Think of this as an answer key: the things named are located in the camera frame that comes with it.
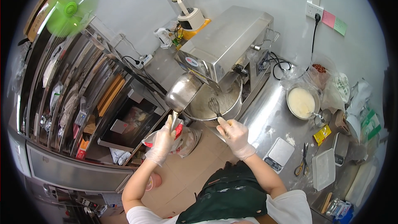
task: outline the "gloved hand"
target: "gloved hand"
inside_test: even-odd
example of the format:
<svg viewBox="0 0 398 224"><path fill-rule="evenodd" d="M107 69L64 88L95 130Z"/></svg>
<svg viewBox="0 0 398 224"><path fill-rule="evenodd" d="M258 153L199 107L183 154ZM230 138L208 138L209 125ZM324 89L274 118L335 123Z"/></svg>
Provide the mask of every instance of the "gloved hand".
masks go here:
<svg viewBox="0 0 398 224"><path fill-rule="evenodd" d="M245 160L256 152L256 149L248 143L249 129L234 119L225 121L218 117L217 131L225 139L232 153L240 160Z"/></svg>
<svg viewBox="0 0 398 224"><path fill-rule="evenodd" d="M165 125L156 132L152 148L145 154L148 160L157 163L159 166L166 161L167 154L173 146L174 140L176 139L176 131L173 130L170 133L172 125L172 116L167 117Z"/></svg>

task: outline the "dark green apron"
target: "dark green apron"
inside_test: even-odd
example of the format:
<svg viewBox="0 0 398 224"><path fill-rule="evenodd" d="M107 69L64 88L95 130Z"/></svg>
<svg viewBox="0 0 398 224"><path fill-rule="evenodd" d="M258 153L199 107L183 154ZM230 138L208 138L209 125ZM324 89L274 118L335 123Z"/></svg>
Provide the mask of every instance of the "dark green apron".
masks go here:
<svg viewBox="0 0 398 224"><path fill-rule="evenodd" d="M234 166L227 162L207 180L196 202L176 223L262 216L267 213L266 199L266 192L243 161Z"/></svg>

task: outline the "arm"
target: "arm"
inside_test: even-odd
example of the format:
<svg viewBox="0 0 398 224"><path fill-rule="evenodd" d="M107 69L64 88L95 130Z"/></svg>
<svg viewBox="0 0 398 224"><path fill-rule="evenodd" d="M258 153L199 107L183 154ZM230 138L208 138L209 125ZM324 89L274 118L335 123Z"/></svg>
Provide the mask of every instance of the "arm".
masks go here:
<svg viewBox="0 0 398 224"><path fill-rule="evenodd" d="M122 193L123 208L126 213L133 207L145 206L141 199L149 177L157 165L162 166L166 161L167 154L176 138L175 130L170 133L171 124L172 118L169 115L165 125L156 133L152 148L145 154L145 161L127 182Z"/></svg>
<svg viewBox="0 0 398 224"><path fill-rule="evenodd" d="M272 198L287 192L280 177L257 156L256 149L248 143L248 128L234 119L225 121L219 117L218 122L220 125L217 126L217 131L225 139L232 153L249 166L261 188Z"/></svg>

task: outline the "green sticky note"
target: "green sticky note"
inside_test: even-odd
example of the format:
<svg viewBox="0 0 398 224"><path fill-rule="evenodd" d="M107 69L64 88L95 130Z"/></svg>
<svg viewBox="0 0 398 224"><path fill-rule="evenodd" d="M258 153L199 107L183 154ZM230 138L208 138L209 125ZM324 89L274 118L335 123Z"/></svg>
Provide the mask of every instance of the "green sticky note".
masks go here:
<svg viewBox="0 0 398 224"><path fill-rule="evenodd" d="M346 34L347 24L343 22L340 18L336 17L333 29L335 29L337 32L344 36Z"/></svg>

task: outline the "yellow packet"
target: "yellow packet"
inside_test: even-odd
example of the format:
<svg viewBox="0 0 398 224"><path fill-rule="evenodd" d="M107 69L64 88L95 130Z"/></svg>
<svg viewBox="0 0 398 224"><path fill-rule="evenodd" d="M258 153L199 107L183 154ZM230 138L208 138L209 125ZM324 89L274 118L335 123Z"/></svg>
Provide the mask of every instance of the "yellow packet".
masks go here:
<svg viewBox="0 0 398 224"><path fill-rule="evenodd" d="M319 132L314 134L315 141L318 143L318 146L322 144L327 136L331 134L331 130L328 125L322 127Z"/></svg>

